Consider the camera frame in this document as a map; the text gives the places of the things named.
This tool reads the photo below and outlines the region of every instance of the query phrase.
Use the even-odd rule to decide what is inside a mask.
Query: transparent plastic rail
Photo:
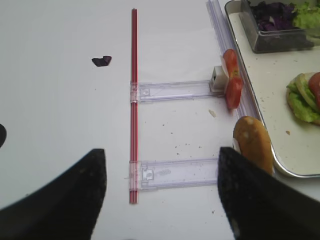
[[[138,161],[130,163],[129,171],[131,191],[214,185],[217,183],[218,159]]]
[[[210,89],[211,80],[180,81],[165,83],[131,83],[132,103],[221,97],[222,90]]]
[[[241,102],[239,107],[237,108],[238,116],[239,118],[243,116],[257,117],[259,110],[255,109],[255,105],[249,91],[248,84],[250,81],[248,80],[245,64],[242,61],[242,57],[238,50],[236,40],[232,37],[232,34],[230,32],[231,30],[229,28],[227,18],[224,16],[221,10],[219,0],[209,0],[207,3],[207,8],[210,15],[211,23],[216,34],[216,38],[218,40],[221,55],[223,56],[224,52],[227,49],[234,49],[237,51],[240,74],[242,76],[242,79],[245,80],[242,89]]]

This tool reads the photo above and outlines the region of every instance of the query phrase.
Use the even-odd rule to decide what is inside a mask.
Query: plastic container
[[[251,0],[251,6],[257,6],[262,0]],[[281,2],[283,4],[301,5],[305,0],[282,0],[265,1],[267,4]],[[255,17],[252,13],[248,0],[241,0],[241,13],[239,17],[248,38],[251,49],[254,53],[272,53],[295,50],[312,49],[320,45],[320,28],[292,29],[280,31],[262,31],[258,28]]]

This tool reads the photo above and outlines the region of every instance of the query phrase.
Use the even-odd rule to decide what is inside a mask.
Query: food crumb
[[[212,117],[215,118],[217,116],[216,113],[213,110],[209,109],[208,111],[209,111],[209,113],[211,114]]]

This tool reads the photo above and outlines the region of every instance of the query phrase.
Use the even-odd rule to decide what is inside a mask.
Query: red straw
[[[131,82],[138,82],[138,12],[132,9],[132,42],[131,42]],[[130,162],[138,161],[138,104],[131,103],[131,143]],[[138,191],[130,191],[130,203],[138,203]]]

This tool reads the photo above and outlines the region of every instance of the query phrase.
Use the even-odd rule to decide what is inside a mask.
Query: shredded purple cabbage
[[[274,2],[266,4],[262,1],[257,6],[250,6],[256,23],[261,31],[281,31],[297,29],[293,19],[297,15],[293,4]]]

